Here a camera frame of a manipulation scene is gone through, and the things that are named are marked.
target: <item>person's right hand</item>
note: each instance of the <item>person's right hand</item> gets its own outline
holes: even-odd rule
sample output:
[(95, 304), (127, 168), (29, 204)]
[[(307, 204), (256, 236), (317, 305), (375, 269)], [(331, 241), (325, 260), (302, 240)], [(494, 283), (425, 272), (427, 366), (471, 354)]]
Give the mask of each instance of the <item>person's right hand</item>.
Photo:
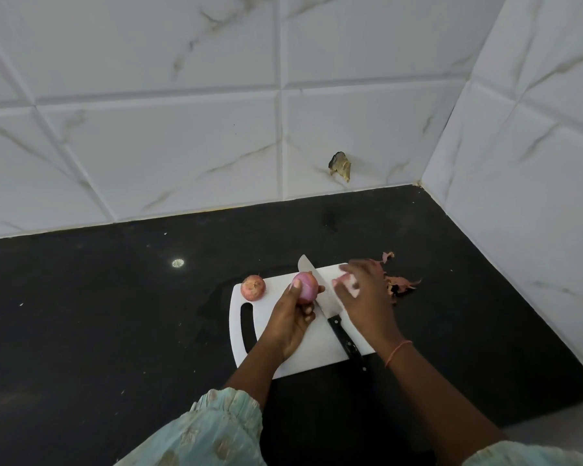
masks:
[(376, 353), (386, 359), (404, 337), (395, 323), (382, 268), (370, 260), (350, 260), (348, 265), (339, 268), (354, 275), (360, 291), (357, 297), (353, 297), (342, 282), (333, 280), (335, 293), (354, 327)]

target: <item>backsplash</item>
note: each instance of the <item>backsplash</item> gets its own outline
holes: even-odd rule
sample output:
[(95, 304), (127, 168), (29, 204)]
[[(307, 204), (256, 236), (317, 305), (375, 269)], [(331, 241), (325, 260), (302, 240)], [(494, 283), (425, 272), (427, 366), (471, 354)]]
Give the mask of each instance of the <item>backsplash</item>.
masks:
[(423, 186), (583, 361), (583, 0), (506, 0)]
[(0, 237), (418, 181), (503, 2), (0, 0)]

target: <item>white cutting board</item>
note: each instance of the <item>white cutting board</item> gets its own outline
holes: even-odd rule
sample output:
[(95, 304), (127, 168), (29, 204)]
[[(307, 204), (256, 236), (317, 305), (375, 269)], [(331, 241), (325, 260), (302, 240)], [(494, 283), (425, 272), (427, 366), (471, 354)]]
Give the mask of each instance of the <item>white cutting board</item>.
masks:
[[(343, 271), (339, 269), (339, 265), (324, 266), (323, 268), (317, 268), (317, 270), (327, 283), (330, 283), (333, 278), (337, 278), (343, 274)], [(266, 288), (264, 297), (250, 303), (253, 305), (253, 323), (255, 324), (257, 339), (264, 333), (274, 304), (276, 304), (283, 291), (290, 285), (293, 277), (297, 274), (298, 272), (282, 274), (281, 276), (264, 279)], [(233, 357), (237, 366), (240, 366), (240, 363), (246, 358), (240, 323), (240, 308), (247, 302), (240, 292), (240, 284), (236, 284), (233, 287), (231, 305), (229, 306), (229, 337), (231, 338), (231, 349), (233, 350)], [(345, 311), (341, 312), (341, 325), (346, 329), (346, 332), (358, 347), (361, 355), (374, 352), (373, 348), (365, 341), (365, 338), (352, 325), (348, 313)], [(316, 305), (315, 320), (311, 322), (311, 325), (306, 330), (298, 350), (280, 365), (274, 373), (273, 379), (312, 370), (313, 368), (319, 368), (347, 359), (348, 356), (334, 335), (333, 329), (328, 325), (326, 317), (324, 317), (324, 314), (322, 314), (322, 311)]]

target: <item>hand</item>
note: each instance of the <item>hand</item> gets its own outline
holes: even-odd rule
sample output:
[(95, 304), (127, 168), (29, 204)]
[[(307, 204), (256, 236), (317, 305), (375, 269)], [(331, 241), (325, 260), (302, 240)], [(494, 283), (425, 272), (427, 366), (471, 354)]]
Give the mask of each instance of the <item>hand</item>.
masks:
[(384, 360), (404, 337), (395, 323), (382, 268), (369, 260), (350, 260), (339, 268), (354, 275), (360, 291), (353, 297), (342, 282), (333, 280), (334, 292), (354, 327)]
[[(324, 286), (320, 286), (318, 292), (324, 291)], [(302, 341), (302, 337), (307, 327), (315, 320), (313, 304), (299, 305), (298, 296), (302, 290), (302, 282), (294, 281), (280, 297), (264, 333), (259, 338), (259, 342), (268, 343), (274, 349), (280, 350), (281, 362), (287, 360)]]

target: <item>person's left hand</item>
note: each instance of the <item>person's left hand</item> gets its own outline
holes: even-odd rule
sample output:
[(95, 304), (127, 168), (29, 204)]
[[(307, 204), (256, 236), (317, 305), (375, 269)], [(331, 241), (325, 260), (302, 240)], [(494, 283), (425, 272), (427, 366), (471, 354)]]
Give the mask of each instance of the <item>person's left hand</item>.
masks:
[[(320, 286), (318, 292), (322, 293), (325, 289), (324, 286)], [(285, 290), (274, 305), (268, 325), (259, 338), (259, 341), (269, 343), (274, 349), (280, 350), (282, 361), (287, 360), (296, 351), (307, 327), (315, 320), (312, 303), (298, 304), (301, 290), (302, 282), (299, 280), (294, 281), (294, 285)]]

